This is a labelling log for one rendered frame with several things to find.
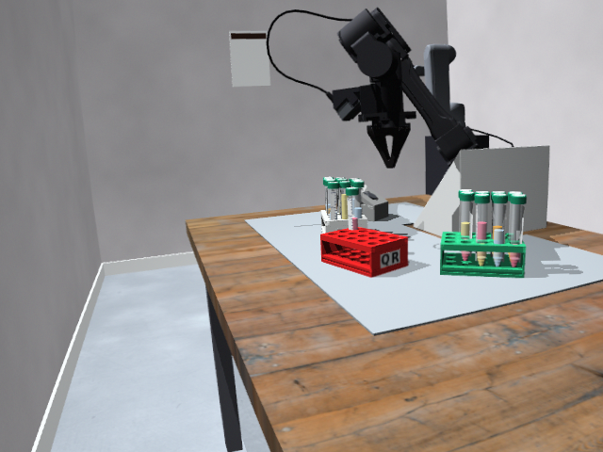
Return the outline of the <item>white tube rack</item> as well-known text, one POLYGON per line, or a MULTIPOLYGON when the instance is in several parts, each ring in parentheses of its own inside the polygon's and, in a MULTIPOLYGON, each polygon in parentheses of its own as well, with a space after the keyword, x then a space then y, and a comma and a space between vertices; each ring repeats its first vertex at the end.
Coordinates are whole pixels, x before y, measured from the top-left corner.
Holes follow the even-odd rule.
MULTIPOLYGON (((330 220, 325 210, 320 210, 321 213, 321 231, 323 234, 339 231, 349 228, 349 220, 341 219, 341 215, 337 213, 337 220, 330 220)), ((367 229, 367 218, 362 213, 362 218, 358 218, 358 227, 367 229)))

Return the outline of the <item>red test tube rack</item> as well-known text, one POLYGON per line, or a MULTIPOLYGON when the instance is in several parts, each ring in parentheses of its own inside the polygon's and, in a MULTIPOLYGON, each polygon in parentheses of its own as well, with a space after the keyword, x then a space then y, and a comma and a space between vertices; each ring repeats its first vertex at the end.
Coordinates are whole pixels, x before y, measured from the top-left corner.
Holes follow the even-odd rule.
POLYGON ((321 262, 370 278, 408 266, 408 237, 402 235, 348 228, 321 234, 320 247, 321 262))

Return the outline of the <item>green test tube rack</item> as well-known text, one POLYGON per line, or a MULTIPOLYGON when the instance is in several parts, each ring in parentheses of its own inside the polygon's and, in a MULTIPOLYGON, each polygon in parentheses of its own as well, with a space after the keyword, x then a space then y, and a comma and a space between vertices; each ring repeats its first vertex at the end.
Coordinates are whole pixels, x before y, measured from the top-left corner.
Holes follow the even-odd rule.
POLYGON ((476 233, 472 233, 471 239, 461 239, 460 232, 443 232, 440 250, 440 275, 454 276, 477 276, 477 277, 500 277, 500 278, 524 278, 526 245, 512 245, 509 234, 506 234, 504 244, 494 244, 491 233, 487 233, 487 244, 476 242, 476 233), (487 254, 484 266, 476 263, 475 253, 463 261, 461 253, 445 252, 445 250, 459 251, 491 251, 491 252, 523 252, 521 253, 521 264, 512 267, 508 254, 504 254, 504 263, 495 266, 493 257, 487 254), (467 271, 474 270, 474 271, 467 271), (521 273, 518 273, 521 272, 521 273))

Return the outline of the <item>conical tube with yellow liquid and green cap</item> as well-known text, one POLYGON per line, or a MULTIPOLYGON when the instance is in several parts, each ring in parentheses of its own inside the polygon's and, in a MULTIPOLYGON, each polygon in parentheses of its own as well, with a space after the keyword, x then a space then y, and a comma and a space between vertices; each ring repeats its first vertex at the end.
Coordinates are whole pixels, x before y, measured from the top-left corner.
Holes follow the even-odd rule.
POLYGON ((341 219, 348 219, 348 196, 346 195, 346 188, 350 187, 350 182, 339 182, 340 190, 340 211, 341 219))

